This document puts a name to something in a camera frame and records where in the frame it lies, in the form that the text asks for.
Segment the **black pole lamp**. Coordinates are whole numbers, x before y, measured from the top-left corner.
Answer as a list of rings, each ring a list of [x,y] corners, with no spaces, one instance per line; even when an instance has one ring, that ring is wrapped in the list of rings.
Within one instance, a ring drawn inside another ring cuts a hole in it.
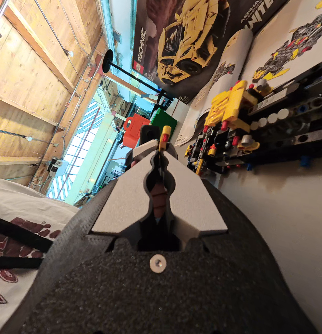
[[[122,73],[125,73],[127,76],[136,80],[137,82],[144,85],[145,87],[147,87],[147,88],[153,90],[154,92],[158,93],[158,96],[165,97],[168,100],[170,100],[171,102],[174,101],[174,97],[170,96],[165,90],[156,89],[155,87],[149,85],[148,83],[144,82],[143,80],[139,79],[138,77],[135,77],[130,72],[127,72],[127,71],[123,70],[121,67],[114,64],[112,61],[113,61],[113,51],[111,49],[108,49],[107,52],[105,53],[105,56],[104,56],[103,62],[102,62],[102,70],[103,70],[104,74],[110,73],[111,72],[111,67],[113,67],[113,68],[121,71]]]

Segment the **open instruction booklet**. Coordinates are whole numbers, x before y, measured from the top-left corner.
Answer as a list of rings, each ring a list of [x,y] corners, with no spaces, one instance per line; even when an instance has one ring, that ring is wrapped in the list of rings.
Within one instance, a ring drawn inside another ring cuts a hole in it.
[[[208,83],[191,102],[175,146],[192,139],[212,99],[237,80],[276,88],[322,62],[322,1],[289,1],[254,37],[236,32],[224,48]]]

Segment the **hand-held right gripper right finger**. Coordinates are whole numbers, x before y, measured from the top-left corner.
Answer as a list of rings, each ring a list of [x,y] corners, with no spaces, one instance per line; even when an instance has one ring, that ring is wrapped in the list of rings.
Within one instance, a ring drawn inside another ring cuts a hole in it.
[[[203,181],[168,152],[161,152],[161,169],[168,197],[170,231],[181,242],[228,231]]]

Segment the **silver ventilation duct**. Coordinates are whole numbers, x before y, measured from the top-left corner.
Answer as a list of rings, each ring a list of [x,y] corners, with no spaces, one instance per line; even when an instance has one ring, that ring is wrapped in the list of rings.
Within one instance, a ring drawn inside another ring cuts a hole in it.
[[[118,74],[122,70],[122,56],[117,53],[115,47],[115,39],[113,35],[112,15],[110,10],[109,0],[96,0],[98,15],[101,22],[102,32],[106,39],[108,51],[112,52],[115,66],[110,65],[110,70],[113,74]]]

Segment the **person's left hand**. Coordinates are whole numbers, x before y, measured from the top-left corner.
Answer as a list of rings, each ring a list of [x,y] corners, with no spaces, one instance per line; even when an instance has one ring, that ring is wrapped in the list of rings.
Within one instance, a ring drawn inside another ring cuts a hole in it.
[[[153,203],[153,211],[155,219],[159,219],[163,216],[166,209],[167,189],[163,183],[157,182],[153,189],[150,191]]]

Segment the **orange plastic caddy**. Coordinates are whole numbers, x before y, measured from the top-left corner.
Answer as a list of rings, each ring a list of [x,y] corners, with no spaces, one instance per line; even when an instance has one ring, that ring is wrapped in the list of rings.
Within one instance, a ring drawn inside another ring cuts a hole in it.
[[[128,117],[123,124],[123,129],[125,130],[123,145],[131,149],[135,148],[140,138],[141,127],[149,124],[150,120],[139,114]]]

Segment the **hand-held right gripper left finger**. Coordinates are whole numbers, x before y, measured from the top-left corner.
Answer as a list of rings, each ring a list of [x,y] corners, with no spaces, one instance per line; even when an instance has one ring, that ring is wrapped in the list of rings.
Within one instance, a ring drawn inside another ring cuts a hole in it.
[[[138,243],[142,238],[141,222],[152,213],[147,177],[154,170],[155,157],[158,152],[150,152],[117,179],[91,229],[93,233],[127,238],[131,245]]]

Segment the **white ceiling projector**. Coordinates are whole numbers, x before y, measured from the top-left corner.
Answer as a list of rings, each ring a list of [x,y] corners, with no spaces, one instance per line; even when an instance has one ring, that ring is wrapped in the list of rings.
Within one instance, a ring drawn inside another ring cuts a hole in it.
[[[53,158],[47,166],[47,172],[49,173],[50,177],[60,177],[66,173],[68,165],[69,162],[66,160]]]

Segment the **partly built lego car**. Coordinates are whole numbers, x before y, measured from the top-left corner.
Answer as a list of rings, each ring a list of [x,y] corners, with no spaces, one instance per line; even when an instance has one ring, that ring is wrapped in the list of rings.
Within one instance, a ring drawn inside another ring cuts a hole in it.
[[[215,96],[185,157],[199,176],[289,161],[310,167],[322,158],[322,62],[276,88],[242,80]]]

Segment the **black lego set box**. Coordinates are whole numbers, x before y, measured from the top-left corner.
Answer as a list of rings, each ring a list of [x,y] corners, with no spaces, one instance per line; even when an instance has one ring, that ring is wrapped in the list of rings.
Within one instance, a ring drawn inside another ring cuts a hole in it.
[[[137,1],[132,69],[188,104],[216,70],[229,39],[256,33],[286,0]]]

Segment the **white printed t-shirt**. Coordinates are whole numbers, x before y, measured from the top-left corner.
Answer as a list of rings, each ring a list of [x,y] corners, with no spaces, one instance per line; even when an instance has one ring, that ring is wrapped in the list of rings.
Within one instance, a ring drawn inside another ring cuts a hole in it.
[[[55,240],[78,208],[0,179],[0,219]],[[30,289],[37,269],[0,269],[0,329]]]

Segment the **green plastic bin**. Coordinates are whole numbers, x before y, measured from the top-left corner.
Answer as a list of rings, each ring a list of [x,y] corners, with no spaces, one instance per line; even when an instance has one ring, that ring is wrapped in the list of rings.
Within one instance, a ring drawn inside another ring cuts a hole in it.
[[[172,116],[168,115],[165,111],[161,108],[158,108],[152,115],[150,120],[150,125],[157,126],[162,132],[164,126],[171,127],[171,134],[169,139],[172,139],[172,135],[175,131],[178,121],[174,119]]]

